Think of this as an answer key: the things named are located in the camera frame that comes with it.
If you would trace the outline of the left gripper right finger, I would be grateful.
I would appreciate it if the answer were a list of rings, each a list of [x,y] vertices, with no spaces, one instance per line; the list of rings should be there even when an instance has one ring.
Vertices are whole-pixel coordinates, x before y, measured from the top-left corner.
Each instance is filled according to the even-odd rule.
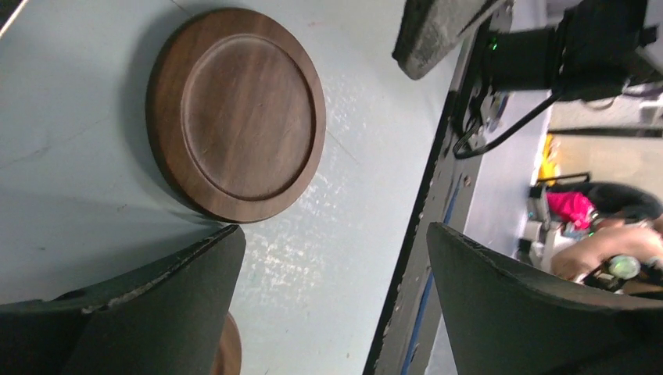
[[[442,223],[427,244],[458,373],[661,373],[661,302],[561,280]]]

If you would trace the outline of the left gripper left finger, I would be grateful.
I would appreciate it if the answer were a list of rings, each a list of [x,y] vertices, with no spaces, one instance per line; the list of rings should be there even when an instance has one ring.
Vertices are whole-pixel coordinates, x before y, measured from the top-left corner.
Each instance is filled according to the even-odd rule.
[[[230,225],[50,301],[1,307],[4,374],[210,374],[245,254]]]

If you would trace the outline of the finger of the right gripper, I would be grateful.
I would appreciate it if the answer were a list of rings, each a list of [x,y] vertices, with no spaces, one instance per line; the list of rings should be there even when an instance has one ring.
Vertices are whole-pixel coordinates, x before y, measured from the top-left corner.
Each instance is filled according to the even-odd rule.
[[[407,0],[392,57],[411,80],[430,72],[505,0]]]

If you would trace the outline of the dark wood coaster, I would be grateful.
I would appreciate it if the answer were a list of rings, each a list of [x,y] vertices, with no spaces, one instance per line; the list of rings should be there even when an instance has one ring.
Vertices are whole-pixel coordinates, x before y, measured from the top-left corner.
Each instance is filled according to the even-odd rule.
[[[201,13],[159,52],[145,99],[149,144],[170,187],[199,213],[255,223],[292,205],[324,146],[315,66],[280,23],[243,8]]]
[[[217,352],[210,370],[211,375],[239,375],[242,368],[242,342],[234,317],[228,313]]]

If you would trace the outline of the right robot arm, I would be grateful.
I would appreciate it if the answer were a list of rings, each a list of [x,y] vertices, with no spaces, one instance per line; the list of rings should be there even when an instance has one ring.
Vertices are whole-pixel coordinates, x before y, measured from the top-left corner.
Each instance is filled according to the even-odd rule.
[[[392,56],[421,79],[474,35],[481,75],[494,91],[543,91],[563,102],[592,101],[662,80],[659,1],[581,1],[559,23],[495,30],[504,1],[408,1]]]

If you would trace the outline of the person in background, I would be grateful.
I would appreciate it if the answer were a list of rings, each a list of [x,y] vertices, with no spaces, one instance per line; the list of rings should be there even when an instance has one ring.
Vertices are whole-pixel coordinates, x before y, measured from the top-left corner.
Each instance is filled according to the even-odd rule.
[[[611,182],[555,184],[550,193],[580,193],[597,209],[595,234],[551,256],[549,273],[580,282],[602,263],[628,255],[654,270],[652,282],[630,280],[625,293],[662,291],[662,200],[640,188]]]

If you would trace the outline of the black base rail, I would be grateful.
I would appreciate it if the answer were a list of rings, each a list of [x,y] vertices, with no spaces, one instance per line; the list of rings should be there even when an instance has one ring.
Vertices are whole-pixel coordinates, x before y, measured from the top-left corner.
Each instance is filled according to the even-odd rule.
[[[454,188],[454,161],[444,151],[453,144],[451,124],[474,43],[475,37],[472,36],[458,49],[450,88],[367,355],[364,374],[401,374],[416,345],[415,330],[421,324],[432,289],[426,230],[431,222],[441,219],[447,207],[445,200],[452,195],[446,189]]]

